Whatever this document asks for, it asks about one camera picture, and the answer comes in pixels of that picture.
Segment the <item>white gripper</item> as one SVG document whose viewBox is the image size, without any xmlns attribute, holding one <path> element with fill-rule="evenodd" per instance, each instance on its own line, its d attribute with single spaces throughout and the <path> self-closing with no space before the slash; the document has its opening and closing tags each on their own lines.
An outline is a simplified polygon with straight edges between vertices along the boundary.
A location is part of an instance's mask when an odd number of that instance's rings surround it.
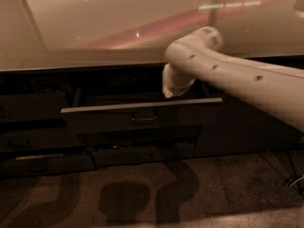
<svg viewBox="0 0 304 228">
<path fill-rule="evenodd" d="M 161 74 L 161 81 L 162 93 L 165 98 L 169 99 L 186 93 L 195 79 L 177 71 L 170 64 L 166 64 Z"/>
</svg>

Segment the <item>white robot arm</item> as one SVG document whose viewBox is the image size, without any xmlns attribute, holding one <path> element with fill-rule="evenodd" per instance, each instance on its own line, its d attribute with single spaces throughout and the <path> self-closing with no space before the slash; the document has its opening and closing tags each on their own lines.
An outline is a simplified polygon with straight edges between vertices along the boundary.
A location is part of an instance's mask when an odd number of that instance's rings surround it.
<svg viewBox="0 0 304 228">
<path fill-rule="evenodd" d="M 223 54 L 223 37 L 199 28 L 165 50 L 162 92 L 180 96 L 203 81 L 304 132 L 304 70 Z"/>
</svg>

